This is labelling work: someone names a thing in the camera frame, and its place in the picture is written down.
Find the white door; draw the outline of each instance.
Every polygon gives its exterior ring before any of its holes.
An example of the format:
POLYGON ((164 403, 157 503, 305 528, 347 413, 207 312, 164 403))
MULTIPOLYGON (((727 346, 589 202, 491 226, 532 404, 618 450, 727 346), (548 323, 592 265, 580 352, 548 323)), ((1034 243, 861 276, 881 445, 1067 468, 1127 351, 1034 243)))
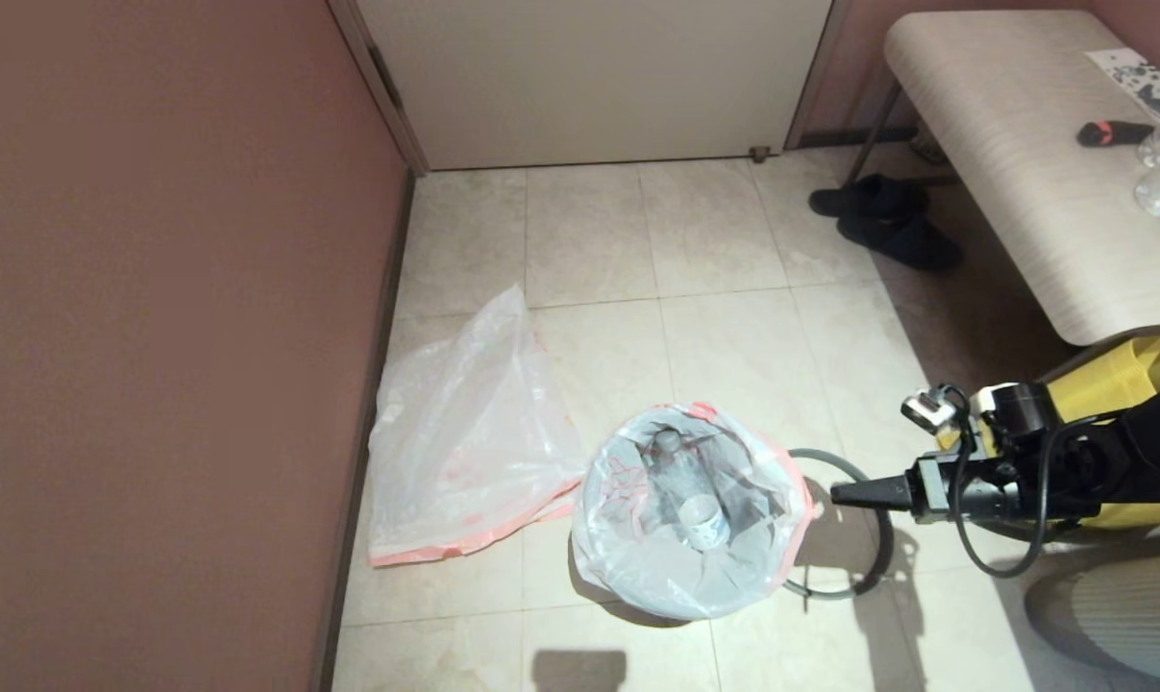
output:
POLYGON ((832 0, 358 0, 432 169, 781 152, 832 0))

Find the tile floor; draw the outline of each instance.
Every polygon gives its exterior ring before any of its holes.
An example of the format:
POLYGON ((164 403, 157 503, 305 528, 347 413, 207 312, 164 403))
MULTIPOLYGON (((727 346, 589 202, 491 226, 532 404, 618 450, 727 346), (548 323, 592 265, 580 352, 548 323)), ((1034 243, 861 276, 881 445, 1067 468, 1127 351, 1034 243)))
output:
MULTIPOLYGON (((899 416, 908 391, 1035 377, 1071 350, 965 189, 931 191, 931 218, 970 255, 944 276, 873 257, 812 214, 809 191, 834 185, 851 156, 432 174, 413 203, 390 358, 456 333, 519 282, 586 446, 650 405, 703 399, 783 446, 900 473, 929 446, 899 416), (1016 338, 979 327, 1002 320, 1016 338), (617 341, 602 336, 610 329, 617 341)), ((900 145, 879 148, 869 170, 934 175, 900 145)), ((803 465, 822 498, 838 476, 803 465)), ((1046 648, 1023 619, 1028 578, 977 571, 952 526, 901 520, 890 585, 857 600, 781 591, 718 621, 645 627, 577 592, 567 520, 466 558, 375 570, 368 516, 363 504, 339 691, 1160 690, 1046 648)), ((793 577, 847 583, 873 555, 870 522, 828 508, 793 577)), ((992 560, 1023 554, 987 533, 976 542, 992 560)), ((1115 549, 1145 548, 1160 551, 1160 536, 1115 549)), ((1029 575, 1103 551, 1051 548, 1029 575)))

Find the baseboard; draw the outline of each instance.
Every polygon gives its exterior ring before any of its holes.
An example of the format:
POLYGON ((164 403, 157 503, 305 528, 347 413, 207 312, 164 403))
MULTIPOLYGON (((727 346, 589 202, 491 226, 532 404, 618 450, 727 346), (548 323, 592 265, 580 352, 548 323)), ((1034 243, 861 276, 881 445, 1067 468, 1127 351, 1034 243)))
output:
MULTIPOLYGON (((869 139, 869 130, 842 130, 835 132, 806 132, 798 138, 798 148, 806 150, 812 146, 849 146, 853 144, 865 144, 869 139)), ((914 126, 885 126, 878 132, 878 141, 908 141, 916 137, 914 126)))
POLYGON ((378 391, 378 381, 383 378, 383 367, 387 363, 387 343, 391 341, 391 319, 396 314, 396 293, 400 285, 400 268, 404 267, 405 240, 408 238, 408 214, 412 213, 413 190, 416 188, 418 177, 412 170, 405 170, 404 191, 400 194, 400 214, 396 219, 396 235, 391 240, 391 255, 387 258, 386 270, 383 272, 383 293, 378 303, 376 316, 376 333, 374 333, 374 345, 370 349, 370 366, 367 372, 365 393, 362 395, 362 408, 356 439, 353 442, 350 490, 348 491, 347 507, 345 509, 345 529, 341 534, 341 546, 339 546, 339 559, 333 566, 334 574, 333 598, 328 605, 326 621, 322 627, 322 639, 320 654, 317 657, 316 678, 312 680, 312 690, 316 692, 328 692, 333 687, 333 675, 336 670, 336 644, 341 635, 341 617, 345 612, 345 595, 348 588, 348 566, 353 560, 353 540, 356 538, 356 522, 362 507, 362 489, 365 483, 367 466, 370 461, 370 452, 367 442, 370 438, 370 429, 374 428, 374 420, 377 410, 374 405, 378 391))

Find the plastic bag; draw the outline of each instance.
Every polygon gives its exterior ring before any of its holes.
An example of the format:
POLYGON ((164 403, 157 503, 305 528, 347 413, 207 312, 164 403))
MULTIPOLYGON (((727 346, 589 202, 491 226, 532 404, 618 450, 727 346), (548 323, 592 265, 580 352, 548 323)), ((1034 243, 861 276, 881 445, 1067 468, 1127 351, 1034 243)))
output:
POLYGON ((370 564, 471 553, 574 507, 587 456, 517 285, 392 364, 377 405, 370 564))
POLYGON ((572 520, 585 582, 661 617, 722 617, 785 582, 814 504, 783 451, 706 403, 650 408, 593 460, 572 520), (653 480, 653 438, 673 429, 697 451, 728 520, 728 544, 699 552, 653 480))

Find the metal leg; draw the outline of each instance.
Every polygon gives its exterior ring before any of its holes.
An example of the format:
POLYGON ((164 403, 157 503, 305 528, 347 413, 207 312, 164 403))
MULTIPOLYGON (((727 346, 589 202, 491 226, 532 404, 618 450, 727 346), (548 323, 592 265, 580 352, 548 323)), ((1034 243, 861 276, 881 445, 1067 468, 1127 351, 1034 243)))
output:
POLYGON ((875 124, 870 128, 870 137, 865 138, 865 144, 861 145, 861 152, 857 152, 857 160, 853 161, 853 170, 849 172, 849 176, 843 180, 843 187, 856 183, 857 176, 861 175, 861 167, 865 166, 865 158, 870 156, 870 150, 873 148, 875 141, 878 140, 878 131, 883 130, 883 123, 887 122, 887 116, 891 115, 891 109, 896 105, 896 100, 899 100, 899 93, 901 88, 899 86, 899 80, 892 80, 891 92, 887 93, 887 100, 883 101, 883 105, 878 109, 878 115, 875 115, 875 124))

